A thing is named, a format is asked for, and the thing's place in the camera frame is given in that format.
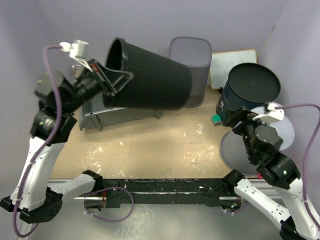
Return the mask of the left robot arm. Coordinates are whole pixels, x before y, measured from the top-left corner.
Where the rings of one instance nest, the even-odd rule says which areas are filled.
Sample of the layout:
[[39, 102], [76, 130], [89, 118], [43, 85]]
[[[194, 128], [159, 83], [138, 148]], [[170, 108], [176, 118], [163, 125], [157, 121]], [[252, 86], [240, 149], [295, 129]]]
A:
[[50, 187], [49, 178], [77, 122], [74, 112], [99, 93], [114, 97], [133, 78], [130, 71], [106, 67], [94, 59], [76, 83], [70, 83], [58, 70], [47, 70], [38, 78], [35, 95], [39, 110], [30, 130], [27, 159], [14, 192], [0, 201], [15, 220], [49, 222], [74, 198], [101, 194], [103, 177], [91, 170], [58, 187]]

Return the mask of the black ribbed round bin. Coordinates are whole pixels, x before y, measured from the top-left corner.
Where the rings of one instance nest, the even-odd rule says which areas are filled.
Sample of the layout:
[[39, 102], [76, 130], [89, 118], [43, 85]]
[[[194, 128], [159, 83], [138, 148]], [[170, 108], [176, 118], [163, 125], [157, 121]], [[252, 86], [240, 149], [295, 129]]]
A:
[[105, 66], [133, 73], [133, 79], [114, 97], [103, 95], [105, 107], [177, 110], [190, 95], [192, 75], [188, 67], [117, 37]]

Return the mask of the grey mesh square bin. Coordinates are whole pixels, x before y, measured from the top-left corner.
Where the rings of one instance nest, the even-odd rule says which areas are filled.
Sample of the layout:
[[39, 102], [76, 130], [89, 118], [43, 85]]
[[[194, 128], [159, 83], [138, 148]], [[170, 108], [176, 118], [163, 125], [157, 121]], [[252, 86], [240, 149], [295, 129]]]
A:
[[212, 46], [209, 41], [198, 37], [178, 36], [171, 40], [169, 58], [188, 67], [192, 76], [192, 88], [184, 105], [186, 108], [200, 106], [212, 62]]

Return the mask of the dark blue round bin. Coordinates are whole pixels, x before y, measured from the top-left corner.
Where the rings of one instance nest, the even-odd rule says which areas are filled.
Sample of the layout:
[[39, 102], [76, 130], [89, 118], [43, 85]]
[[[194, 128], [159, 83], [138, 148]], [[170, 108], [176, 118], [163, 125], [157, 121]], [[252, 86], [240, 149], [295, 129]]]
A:
[[257, 63], [241, 63], [228, 73], [216, 104], [216, 114], [223, 121], [226, 110], [254, 109], [273, 102], [281, 92], [281, 82], [269, 68]]

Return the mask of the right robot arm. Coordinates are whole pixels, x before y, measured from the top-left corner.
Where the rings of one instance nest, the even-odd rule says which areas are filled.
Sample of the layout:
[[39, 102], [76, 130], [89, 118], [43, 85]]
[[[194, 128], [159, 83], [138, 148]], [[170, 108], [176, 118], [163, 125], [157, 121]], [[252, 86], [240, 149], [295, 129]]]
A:
[[305, 175], [280, 151], [283, 139], [271, 126], [284, 119], [284, 110], [285, 106], [274, 103], [266, 104], [263, 114], [246, 107], [227, 109], [222, 124], [242, 137], [249, 162], [285, 205], [273, 201], [235, 169], [222, 179], [222, 190], [228, 196], [244, 198], [258, 209], [278, 228], [282, 239], [318, 240], [320, 216], [307, 195]]

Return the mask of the light grey round bin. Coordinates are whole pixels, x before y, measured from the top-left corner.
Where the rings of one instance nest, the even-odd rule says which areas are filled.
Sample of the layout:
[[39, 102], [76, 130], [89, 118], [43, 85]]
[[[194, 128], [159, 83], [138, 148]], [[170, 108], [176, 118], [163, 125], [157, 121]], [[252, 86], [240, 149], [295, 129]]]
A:
[[220, 155], [232, 170], [244, 175], [257, 173], [290, 172], [294, 170], [293, 160], [283, 153], [293, 144], [295, 129], [289, 118], [272, 124], [260, 121], [254, 132], [249, 135], [237, 135], [231, 131], [221, 140]]

